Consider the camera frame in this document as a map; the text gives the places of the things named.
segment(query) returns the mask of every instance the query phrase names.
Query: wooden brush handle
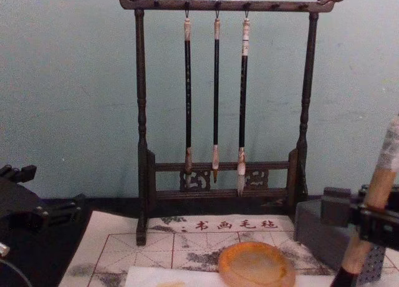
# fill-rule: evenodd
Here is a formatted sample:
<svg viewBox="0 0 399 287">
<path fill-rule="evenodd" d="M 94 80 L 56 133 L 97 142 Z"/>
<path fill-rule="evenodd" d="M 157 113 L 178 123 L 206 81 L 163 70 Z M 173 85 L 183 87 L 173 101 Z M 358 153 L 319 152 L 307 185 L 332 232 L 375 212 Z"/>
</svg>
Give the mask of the wooden brush handle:
<svg viewBox="0 0 399 287">
<path fill-rule="evenodd" d="M 245 152 L 244 147 L 239 148 L 238 153 L 238 165 L 237 165 L 237 174 L 239 176 L 245 176 Z"/>
<path fill-rule="evenodd" d="M 212 169 L 217 170 L 218 168 L 219 168 L 219 148 L 218 145 L 213 145 Z"/>
<path fill-rule="evenodd" d="M 248 56 L 249 47 L 249 19 L 246 17 L 243 22 L 243 50 L 241 55 Z"/>
<path fill-rule="evenodd" d="M 185 19 L 185 41 L 189 41 L 191 39 L 191 23 L 190 19 Z"/>
<path fill-rule="evenodd" d="M 191 154 L 191 148 L 187 148 L 185 158 L 185 173 L 187 175 L 191 174 L 193 171 L 193 158 Z"/>
<path fill-rule="evenodd" d="M 220 20 L 217 17 L 214 20 L 214 39 L 219 40 L 219 35 L 220 35 Z"/>
<path fill-rule="evenodd" d="M 380 158 L 365 197 L 366 206 L 376 210 L 385 208 L 397 171 L 399 171 L 399 117 L 392 120 L 385 136 Z M 371 246 L 369 242 L 360 240 L 356 231 L 345 252 L 342 268 L 348 273 L 359 274 Z"/>
</svg>

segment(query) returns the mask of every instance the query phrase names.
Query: metal bracket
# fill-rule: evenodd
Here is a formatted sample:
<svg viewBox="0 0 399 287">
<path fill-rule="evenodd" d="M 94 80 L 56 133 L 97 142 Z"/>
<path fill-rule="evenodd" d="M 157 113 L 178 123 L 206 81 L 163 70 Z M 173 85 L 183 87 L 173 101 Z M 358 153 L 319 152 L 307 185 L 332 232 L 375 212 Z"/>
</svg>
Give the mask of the metal bracket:
<svg viewBox="0 0 399 287">
<path fill-rule="evenodd" d="M 28 182 L 34 179 L 37 167 L 28 165 L 21 170 L 13 168 L 11 165 L 5 165 L 0 168 L 0 177 L 3 177 L 13 183 Z"/>
<path fill-rule="evenodd" d="M 38 206 L 31 212 L 12 214 L 9 227 L 41 231 L 53 226 L 75 223 L 80 219 L 84 200 L 85 196 L 80 194 L 66 204 Z"/>
<path fill-rule="evenodd" d="M 376 211 L 365 206 L 362 197 L 367 186 L 362 186 L 358 198 L 350 197 L 350 190 L 327 187 L 321 204 L 321 222 L 325 225 L 347 227 L 352 223 L 359 227 L 360 239 L 376 245 L 399 250 L 399 213 L 397 211 Z M 391 197 L 398 194 L 397 186 Z"/>
</svg>

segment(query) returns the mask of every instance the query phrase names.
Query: ink stain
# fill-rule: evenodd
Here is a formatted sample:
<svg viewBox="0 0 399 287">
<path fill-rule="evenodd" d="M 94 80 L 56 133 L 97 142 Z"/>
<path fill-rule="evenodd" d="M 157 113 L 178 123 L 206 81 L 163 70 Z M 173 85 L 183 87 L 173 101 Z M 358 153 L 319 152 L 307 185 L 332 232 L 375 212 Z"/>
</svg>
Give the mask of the ink stain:
<svg viewBox="0 0 399 287">
<path fill-rule="evenodd" d="M 243 232 L 241 233 L 241 237 L 244 238 L 253 238 L 254 233 L 253 232 Z"/>
<path fill-rule="evenodd" d="M 168 226 L 153 226 L 152 228 L 150 228 L 152 230 L 156 230 L 156 231 L 162 231 L 162 232 L 168 232 L 168 233 L 175 233 L 176 231 Z"/>
<path fill-rule="evenodd" d="M 71 267 L 68 274 L 71 276 L 91 276 L 93 274 L 95 264 L 84 263 Z"/>
<path fill-rule="evenodd" d="M 171 217 L 161 217 L 161 221 L 163 221 L 166 225 L 169 225 L 173 221 L 180 223 L 182 221 L 187 221 L 187 220 L 182 216 L 171 216 Z"/>
<path fill-rule="evenodd" d="M 127 272 L 124 273 L 96 273 L 95 276 L 105 287 L 124 287 Z"/>
<path fill-rule="evenodd" d="M 188 239 L 187 237 L 185 237 L 183 234 L 179 235 L 179 237 L 181 238 L 181 247 L 182 248 L 189 248 L 189 244 L 188 244 Z"/>
<path fill-rule="evenodd" d="M 311 268 L 306 270 L 297 270 L 298 275 L 304 276 L 330 276 L 329 271 L 323 267 L 320 268 Z"/>
<path fill-rule="evenodd" d="M 295 246 L 293 245 L 286 243 L 282 247 L 279 247 L 279 249 L 282 251 L 286 258 L 292 261 L 295 269 L 303 268 L 300 263 L 306 263 L 310 265 L 307 268 L 320 268 L 319 263 L 310 253 L 301 254 L 297 249 L 295 249 Z"/>
<path fill-rule="evenodd" d="M 200 267 L 202 269 L 208 269 L 211 266 L 218 265 L 219 256 L 225 248 L 226 247 L 223 247 L 223 248 L 219 249 L 218 251 L 213 251 L 210 254 L 188 253 L 187 260 L 191 261 L 191 262 L 195 262 L 195 263 L 201 263 Z"/>
<path fill-rule="evenodd" d="M 193 267 L 193 266 L 185 266 L 185 267 L 182 267 L 182 270 L 205 271 L 205 272 L 207 272 L 207 273 L 214 273 L 214 270 L 211 270 L 211 269 L 209 269 L 209 268 L 203 268 L 203 267 L 200 267 L 200 266 L 196 266 L 196 267 Z"/>
</svg>

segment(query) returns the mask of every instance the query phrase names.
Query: light blue wall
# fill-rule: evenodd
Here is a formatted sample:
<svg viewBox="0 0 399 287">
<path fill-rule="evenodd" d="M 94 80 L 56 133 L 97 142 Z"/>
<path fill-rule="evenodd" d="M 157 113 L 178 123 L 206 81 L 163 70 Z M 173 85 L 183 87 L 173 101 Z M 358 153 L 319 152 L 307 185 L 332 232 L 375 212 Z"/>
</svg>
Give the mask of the light blue wall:
<svg viewBox="0 0 399 287">
<path fill-rule="evenodd" d="M 345 0 L 321 14 L 308 131 L 310 194 L 370 181 L 398 112 L 398 0 Z M 41 197 L 137 196 L 133 11 L 117 0 L 0 0 L 0 164 L 38 166 Z M 243 12 L 221 12 L 219 144 L 235 161 Z M 247 160 L 285 160 L 299 134 L 307 14 L 250 12 Z M 210 161 L 213 12 L 192 22 L 194 161 Z M 145 15 L 148 144 L 184 160 L 184 12 Z M 158 187 L 177 188 L 158 176 Z M 219 186 L 234 186 L 222 173 Z M 282 187 L 284 174 L 272 175 Z"/>
</svg>

